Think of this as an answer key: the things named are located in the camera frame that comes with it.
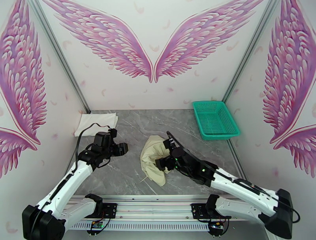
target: cable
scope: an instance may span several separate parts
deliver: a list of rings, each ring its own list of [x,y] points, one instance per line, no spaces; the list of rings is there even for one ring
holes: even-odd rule
[[[102,168],[102,167],[105,167],[106,165],[108,165],[111,161],[111,158],[107,161],[107,163],[103,164],[102,166],[98,166],[98,168]]]
[[[220,222],[221,222],[221,223],[225,223],[225,222],[226,222],[226,219],[228,219],[228,218],[221,218],[221,217],[220,217]]]
[[[286,203],[284,202],[281,202],[280,200],[274,198],[274,197],[271,197],[273,200],[277,201],[278,203],[281,203],[283,204],[284,206],[288,207],[289,209],[291,209],[291,211],[295,212],[296,215],[297,215],[297,220],[293,221],[292,220],[292,223],[298,223],[300,220],[301,220],[301,215],[298,213],[298,211],[296,211],[294,208],[290,207],[289,205],[287,205]]]
[[[168,136],[169,138],[172,138],[172,139],[174,140],[174,142],[177,143],[181,148],[185,149],[185,147],[184,147],[169,131],[167,131],[167,136]],[[225,179],[231,181],[231,178],[230,178],[230,177],[226,176],[225,174],[222,174],[221,172],[218,172],[218,171],[217,171],[216,169],[214,169],[213,167],[211,167],[211,166],[209,166],[209,165],[206,165],[205,167],[211,169],[211,171],[213,171],[214,173],[220,175],[221,177],[223,177],[223,178],[225,178]],[[258,186],[256,186],[256,185],[253,185],[253,186],[255,186],[254,188],[257,189],[259,192],[261,192],[261,193],[263,193],[263,194],[266,194],[267,196],[271,197],[273,200],[277,201],[278,203],[280,203],[280,204],[282,204],[282,205],[288,207],[291,211],[295,212],[295,213],[297,214],[297,220],[292,221],[292,223],[298,223],[298,222],[301,220],[301,216],[300,216],[300,214],[298,213],[297,210],[295,210],[295,209],[292,208],[291,206],[287,205],[286,203],[281,202],[280,200],[278,200],[278,199],[272,197],[270,194],[268,194],[268,193],[267,193],[265,190],[263,190],[262,188],[260,188],[260,187],[258,187]]]
[[[209,223],[209,222],[211,221],[211,219],[210,219],[210,220],[200,220],[200,219],[198,219],[198,218],[197,218],[197,220],[198,220],[199,222],[201,222],[201,223]]]
[[[38,216],[40,215],[40,213],[42,212],[42,210],[44,209],[44,207],[46,205],[48,205],[49,202],[45,202],[44,205],[42,206],[42,208],[39,210],[39,212],[36,214],[36,217],[35,217],[35,220],[33,222],[33,225],[32,225],[32,228],[31,228],[31,232],[30,232],[30,240],[32,240],[32,234],[33,234],[33,231],[34,231],[34,227],[35,227],[35,224],[36,224],[36,221],[38,219]]]
[[[228,228],[229,228],[229,218],[227,218],[227,227],[221,236],[223,236],[227,232]]]
[[[88,146],[86,146],[86,150],[88,150],[92,145],[93,143],[90,143]]]
[[[79,134],[78,140],[77,140],[76,148],[75,148],[75,157],[76,157],[75,163],[76,163],[76,165],[75,165],[75,169],[73,171],[71,171],[72,173],[75,173],[75,171],[78,169],[78,161],[79,161],[79,159],[78,159],[78,155],[79,155],[78,151],[79,151],[79,144],[80,144],[80,140],[81,140],[82,134],[84,133],[84,131],[88,130],[90,127],[92,127],[95,124],[98,125],[101,128],[108,127],[109,129],[111,129],[110,126],[108,126],[108,125],[101,126],[97,122],[94,122],[89,127],[85,128],[84,130],[81,131],[81,133]]]
[[[111,220],[111,218],[109,218],[109,220],[107,221],[107,224],[100,230],[100,232],[102,232],[102,231],[108,226],[110,220]]]
[[[101,218],[100,220],[97,220],[97,221],[92,221],[92,223],[91,223],[91,227],[90,227],[90,231],[92,231],[92,227],[93,227],[93,225],[94,225],[94,224],[96,224],[96,223],[101,222],[101,221],[103,220],[103,218],[104,218],[104,212],[102,212],[102,218]]]
[[[257,189],[259,192],[266,194],[268,197],[272,198],[273,200],[277,201],[278,203],[281,203],[282,205],[286,206],[287,208],[289,208],[291,211],[295,212],[297,215],[297,220],[293,221],[292,223],[298,223],[301,220],[301,215],[298,213],[298,211],[296,211],[294,208],[292,208],[291,206],[287,205],[284,202],[281,202],[280,200],[272,197],[269,193],[267,193],[265,190],[263,190],[261,187],[256,186],[255,189]]]

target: white cloth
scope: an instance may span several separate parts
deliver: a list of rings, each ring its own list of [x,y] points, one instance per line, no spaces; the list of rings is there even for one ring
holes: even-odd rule
[[[110,128],[115,128],[118,120],[116,113],[106,113],[106,114],[82,114],[79,126],[75,131],[75,137],[78,137],[82,130],[89,127],[92,123],[98,123],[101,126],[108,125]],[[108,127],[99,127],[98,125],[93,125],[91,128],[84,131],[82,136],[94,136],[97,132],[107,132]]]
[[[159,158],[167,157],[170,153],[163,144],[164,139],[157,135],[152,135],[148,138],[145,146],[141,152],[141,169],[146,176],[157,183],[159,186],[163,186],[166,183],[165,173],[170,171],[160,171],[156,167],[155,160]]]

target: crumpled fabric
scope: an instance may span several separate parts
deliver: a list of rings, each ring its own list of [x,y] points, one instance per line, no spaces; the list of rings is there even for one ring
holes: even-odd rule
[[[152,135],[148,138],[143,150],[141,151],[141,169],[146,176],[157,183],[159,186],[163,186],[166,183],[165,173],[169,173],[167,169],[160,171],[156,167],[155,160],[169,156],[170,152],[165,148],[163,144],[164,139],[157,135]]]

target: pink angel wings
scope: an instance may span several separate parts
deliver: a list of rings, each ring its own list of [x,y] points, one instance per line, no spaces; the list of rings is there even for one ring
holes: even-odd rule
[[[36,150],[36,130],[46,116],[40,46],[25,0],[16,1],[0,44],[0,93],[21,132],[0,127],[1,177],[3,169],[17,167],[21,151]]]
[[[122,20],[68,0],[43,0],[61,25],[94,54],[131,77],[144,75],[151,83],[191,69],[235,35],[252,9],[263,0],[233,0],[184,20],[170,37],[154,68],[136,35]]]
[[[315,126],[291,133],[315,83],[316,42],[296,0],[282,0],[269,46],[263,113],[274,128],[270,143],[291,150],[295,166],[315,177]]]

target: folded white towel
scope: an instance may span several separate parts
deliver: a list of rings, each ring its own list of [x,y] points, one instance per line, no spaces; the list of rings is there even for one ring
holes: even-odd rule
[[[115,128],[118,117],[116,113],[106,113],[106,114],[82,114],[79,126],[75,132],[75,137],[78,137],[82,130],[89,127],[92,123],[98,123],[101,126],[108,125],[110,128]],[[91,128],[84,131],[82,136],[94,136],[97,132],[107,132],[108,127],[99,127],[98,125],[93,125]]]

